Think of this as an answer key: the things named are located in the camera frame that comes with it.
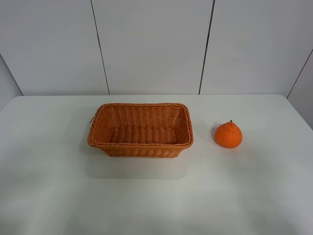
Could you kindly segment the orange woven basket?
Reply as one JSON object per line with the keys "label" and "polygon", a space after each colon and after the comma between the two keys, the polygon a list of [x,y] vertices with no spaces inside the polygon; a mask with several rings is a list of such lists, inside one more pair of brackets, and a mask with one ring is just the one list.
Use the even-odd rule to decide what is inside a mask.
{"label": "orange woven basket", "polygon": [[181,103],[108,103],[92,121],[88,144],[112,157],[174,158],[193,144]]}

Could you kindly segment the orange with stem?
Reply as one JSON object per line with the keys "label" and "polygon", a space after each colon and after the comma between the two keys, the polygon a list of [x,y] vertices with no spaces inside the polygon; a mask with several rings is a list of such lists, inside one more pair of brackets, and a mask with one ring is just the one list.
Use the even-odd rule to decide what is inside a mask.
{"label": "orange with stem", "polygon": [[230,120],[216,129],[214,140],[224,148],[236,148],[242,143],[243,134],[240,128]]}

